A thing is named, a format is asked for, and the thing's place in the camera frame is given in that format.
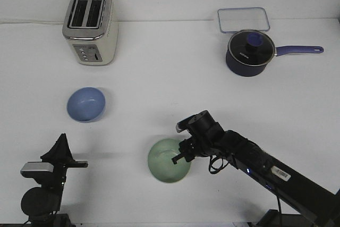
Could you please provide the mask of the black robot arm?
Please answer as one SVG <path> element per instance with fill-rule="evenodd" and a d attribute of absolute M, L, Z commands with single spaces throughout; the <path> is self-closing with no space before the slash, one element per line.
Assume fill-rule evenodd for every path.
<path fill-rule="evenodd" d="M 31 226 L 75 226 L 67 213 L 60 213 L 66 174 L 69 168 L 86 168 L 87 161 L 76 161 L 67 136 L 61 134 L 39 162 L 26 162 L 20 173 L 39 186 L 29 189 L 21 199 L 21 209 Z"/>
<path fill-rule="evenodd" d="M 231 165 L 297 211 L 271 209 L 256 226 L 339 226 L 339 193 L 329 192 L 237 132 L 223 130 L 207 110 L 178 122 L 176 130 L 187 130 L 191 137 L 179 143 L 174 164 L 181 158 L 191 162 L 209 157 L 211 174 Z"/>

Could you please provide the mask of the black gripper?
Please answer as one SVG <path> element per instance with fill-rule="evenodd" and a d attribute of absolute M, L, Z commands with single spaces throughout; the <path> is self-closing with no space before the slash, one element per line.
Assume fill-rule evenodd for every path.
<path fill-rule="evenodd" d="M 42 162 L 49 163 L 53 170 L 44 174 L 43 184 L 64 184 L 69 168 L 87 168 L 87 161 L 76 161 L 73 159 L 65 133 L 59 136 L 52 148 L 40 157 Z"/>
<path fill-rule="evenodd" d="M 191 137 L 179 143 L 180 153 L 172 158 L 173 164 L 177 164 L 182 158 L 190 163 L 195 157 L 217 156 L 222 159 L 228 157 L 226 149 L 219 144 L 225 134 L 220 124 L 207 110 L 196 115 L 192 122 L 197 131 L 189 133 Z"/>

